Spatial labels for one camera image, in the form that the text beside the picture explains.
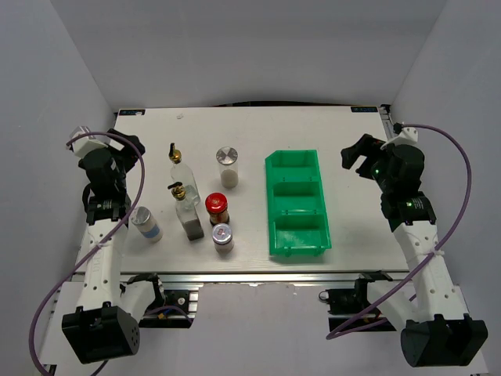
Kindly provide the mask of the clear oil bottle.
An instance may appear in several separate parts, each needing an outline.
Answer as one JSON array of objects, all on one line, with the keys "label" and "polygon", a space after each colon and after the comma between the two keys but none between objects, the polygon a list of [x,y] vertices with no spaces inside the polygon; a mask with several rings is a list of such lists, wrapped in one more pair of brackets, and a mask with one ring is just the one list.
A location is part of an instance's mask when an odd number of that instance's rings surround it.
[{"label": "clear oil bottle", "polygon": [[200,194],[196,185],[196,180],[192,169],[182,161],[182,153],[174,143],[170,144],[169,160],[172,163],[171,177],[174,182],[181,182],[186,191],[186,199],[193,202],[195,206],[200,203]]}]

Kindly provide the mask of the dark sauce glass bottle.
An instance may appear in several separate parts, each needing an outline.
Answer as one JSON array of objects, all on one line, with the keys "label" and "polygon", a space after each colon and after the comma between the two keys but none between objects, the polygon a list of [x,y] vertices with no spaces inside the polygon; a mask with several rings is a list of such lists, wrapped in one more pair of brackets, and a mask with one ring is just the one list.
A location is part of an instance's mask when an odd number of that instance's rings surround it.
[{"label": "dark sauce glass bottle", "polygon": [[175,182],[168,186],[168,189],[175,199],[176,215],[188,240],[193,241],[203,238],[204,230],[196,212],[195,204],[188,198],[185,187],[181,182]]}]

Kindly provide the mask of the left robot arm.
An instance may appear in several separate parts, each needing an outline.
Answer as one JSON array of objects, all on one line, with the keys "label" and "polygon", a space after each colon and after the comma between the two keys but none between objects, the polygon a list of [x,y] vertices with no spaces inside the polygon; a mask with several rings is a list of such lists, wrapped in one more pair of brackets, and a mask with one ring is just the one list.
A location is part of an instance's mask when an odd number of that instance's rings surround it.
[{"label": "left robot arm", "polygon": [[99,140],[86,127],[72,134],[70,150],[78,157],[88,185],[82,194],[89,253],[76,309],[63,316],[62,331],[83,364],[135,355],[139,323],[147,312],[164,307],[158,275],[142,273],[121,283],[122,248],[129,217],[137,202],[128,196],[126,175],[145,153],[137,136],[109,131],[122,145]]}]

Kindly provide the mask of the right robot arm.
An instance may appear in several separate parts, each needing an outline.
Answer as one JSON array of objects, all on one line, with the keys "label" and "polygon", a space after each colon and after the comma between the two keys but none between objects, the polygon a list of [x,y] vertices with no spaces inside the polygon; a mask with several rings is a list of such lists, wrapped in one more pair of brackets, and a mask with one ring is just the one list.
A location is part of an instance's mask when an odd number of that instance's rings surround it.
[{"label": "right robot arm", "polygon": [[420,191],[425,156],[415,146],[385,143],[371,135],[341,151],[349,169],[359,157],[359,176],[381,190],[381,211],[402,249],[416,297],[407,298],[400,284],[386,278],[361,280],[355,306],[378,309],[399,332],[403,356],[412,367],[465,367],[488,337],[485,322],[465,309],[447,270],[438,239],[436,216]]}]

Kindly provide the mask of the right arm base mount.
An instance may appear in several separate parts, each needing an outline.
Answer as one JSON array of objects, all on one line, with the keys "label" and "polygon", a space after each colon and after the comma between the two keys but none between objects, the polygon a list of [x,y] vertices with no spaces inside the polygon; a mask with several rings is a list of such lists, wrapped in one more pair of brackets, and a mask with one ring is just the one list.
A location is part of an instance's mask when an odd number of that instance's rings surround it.
[{"label": "right arm base mount", "polygon": [[[333,331],[344,321],[354,316],[363,309],[363,306],[355,299],[354,288],[337,288],[321,291],[319,300],[328,306],[329,331]],[[343,331],[357,328],[361,332],[392,332],[395,328],[381,316],[377,310],[366,314],[348,325]]]}]

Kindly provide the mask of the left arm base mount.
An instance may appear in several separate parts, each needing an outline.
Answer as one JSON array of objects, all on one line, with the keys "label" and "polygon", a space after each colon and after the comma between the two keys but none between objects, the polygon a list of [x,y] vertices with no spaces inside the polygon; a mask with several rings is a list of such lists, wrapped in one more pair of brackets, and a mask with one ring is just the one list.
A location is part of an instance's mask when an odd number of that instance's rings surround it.
[{"label": "left arm base mount", "polygon": [[149,329],[189,329],[194,321],[198,288],[188,290],[166,290],[165,304],[167,308],[145,316],[140,322],[140,328]]}]

